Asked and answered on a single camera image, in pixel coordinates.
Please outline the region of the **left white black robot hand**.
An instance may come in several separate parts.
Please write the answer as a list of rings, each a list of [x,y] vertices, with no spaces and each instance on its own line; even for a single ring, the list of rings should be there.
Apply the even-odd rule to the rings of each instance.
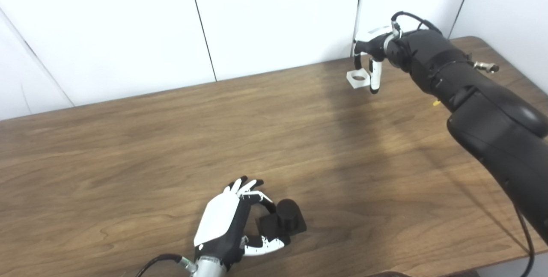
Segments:
[[[257,190],[262,184],[261,179],[249,181],[243,176],[208,202],[194,236],[195,261],[213,262],[229,271],[243,257],[272,253],[290,244],[288,236],[244,234],[252,205],[260,204],[268,212],[276,212],[272,199]]]

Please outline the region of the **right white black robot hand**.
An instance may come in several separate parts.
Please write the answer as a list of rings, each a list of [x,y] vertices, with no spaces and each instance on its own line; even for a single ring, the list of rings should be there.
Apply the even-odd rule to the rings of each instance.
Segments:
[[[364,39],[354,40],[354,69],[359,72],[364,72],[367,76],[353,74],[352,79],[358,80],[361,78],[369,82],[369,89],[372,94],[377,94],[380,89],[382,76],[382,63],[386,59],[385,48],[393,38],[392,28],[379,27],[368,31],[364,35]],[[364,69],[362,66],[362,54],[369,56],[369,67]]]

